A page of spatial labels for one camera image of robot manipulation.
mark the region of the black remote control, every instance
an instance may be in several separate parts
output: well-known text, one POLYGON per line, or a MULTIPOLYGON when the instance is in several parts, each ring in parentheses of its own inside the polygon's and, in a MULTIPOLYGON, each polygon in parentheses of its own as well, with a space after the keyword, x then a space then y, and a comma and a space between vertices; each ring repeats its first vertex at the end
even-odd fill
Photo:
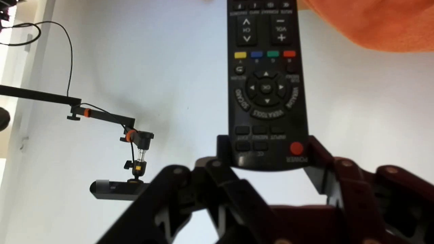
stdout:
POLYGON ((228 0, 232 166, 307 166, 308 124, 296 0, 228 0))

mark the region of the wire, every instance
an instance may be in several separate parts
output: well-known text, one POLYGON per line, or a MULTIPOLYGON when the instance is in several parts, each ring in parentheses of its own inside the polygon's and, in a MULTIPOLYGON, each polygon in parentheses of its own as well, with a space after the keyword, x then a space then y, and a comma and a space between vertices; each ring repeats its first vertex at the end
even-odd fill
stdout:
POLYGON ((59 23, 57 23, 55 21, 46 20, 46 21, 41 21, 41 22, 37 22, 37 23, 21 23, 21 24, 17 24, 17 25, 14 25, 14 26, 10 26, 10 27, 2 27, 2 29, 9 29, 9 28, 24 28, 24 27, 34 26, 35 28, 38 29, 38 35, 35 38, 33 38, 30 41, 27 41, 25 43, 0 43, 0 44, 1 45, 6 45, 6 46, 25 46, 25 45, 29 45, 29 44, 37 41, 41 37, 42 31, 41 31, 41 28, 39 28, 39 26, 37 26, 37 25, 44 24, 44 23, 52 23, 52 24, 56 24, 56 25, 60 26, 63 29, 63 31, 65 32, 66 37, 68 38, 69 47, 70 47, 70 50, 71 50, 71 68, 69 69, 69 80, 68 80, 68 88, 66 89, 66 96, 69 96, 69 88, 71 86, 71 78, 72 78, 72 64, 73 64, 73 57, 72 56, 73 56, 73 51, 72 51, 71 38, 69 37, 68 31, 66 31, 66 29, 65 29, 65 27, 63 27, 63 25, 61 25, 61 24, 59 24, 59 23))
MULTIPOLYGON (((83 103, 80 103, 80 104, 78 104, 78 105, 75 105, 75 106, 72 106, 73 108, 75 108, 75 107, 80 107, 81 105, 87 105, 87 106, 91 106, 91 107, 93 107, 93 108, 95 108, 95 109, 98 109, 98 110, 100 110, 100 111, 103 111, 104 113, 106 113, 106 114, 108 114, 108 115, 110 115, 114 120, 116 120, 121 126, 122 126, 122 128, 124 128, 124 131, 127 131, 127 128, 126 128, 126 126, 125 125, 123 125, 112 113, 110 113, 110 112, 108 112, 107 110, 104 110, 104 109, 102 109, 102 108, 99 108, 99 107, 97 107, 97 106, 95 106, 95 105, 92 105, 92 104, 90 104, 90 103, 86 103, 86 102, 83 102, 83 103)), ((130 144, 131 144, 131 155, 132 155, 132 157, 133 157, 133 161, 132 162, 134 162, 134 159, 135 159, 135 157, 134 157, 134 146, 133 146, 133 142, 131 141, 130 142, 130 144)))

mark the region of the orange cloth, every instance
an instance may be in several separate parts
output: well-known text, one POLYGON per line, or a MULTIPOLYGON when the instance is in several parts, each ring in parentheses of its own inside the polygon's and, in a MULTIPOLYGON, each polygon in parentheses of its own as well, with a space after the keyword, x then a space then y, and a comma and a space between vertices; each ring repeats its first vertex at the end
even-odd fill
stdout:
POLYGON ((390 52, 434 51, 434 0, 304 0, 351 41, 390 52))

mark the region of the green button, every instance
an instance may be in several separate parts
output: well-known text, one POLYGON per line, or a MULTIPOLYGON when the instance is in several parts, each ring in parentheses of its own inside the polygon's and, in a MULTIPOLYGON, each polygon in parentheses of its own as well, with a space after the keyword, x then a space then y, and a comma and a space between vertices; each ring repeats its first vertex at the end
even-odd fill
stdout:
POLYGON ((277 58, 279 56, 279 51, 268 51, 267 57, 269 58, 277 58))

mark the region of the orange ring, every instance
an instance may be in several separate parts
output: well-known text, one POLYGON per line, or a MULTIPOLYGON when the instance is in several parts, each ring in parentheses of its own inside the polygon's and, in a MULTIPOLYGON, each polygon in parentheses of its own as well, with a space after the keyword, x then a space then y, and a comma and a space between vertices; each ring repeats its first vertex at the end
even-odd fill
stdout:
POLYGON ((125 135, 125 139, 127 140, 127 142, 131 142, 131 134, 135 132, 135 130, 130 130, 126 135, 125 135))
POLYGON ((91 111, 91 109, 85 109, 84 110, 84 116, 87 118, 90 118, 90 111, 91 111))

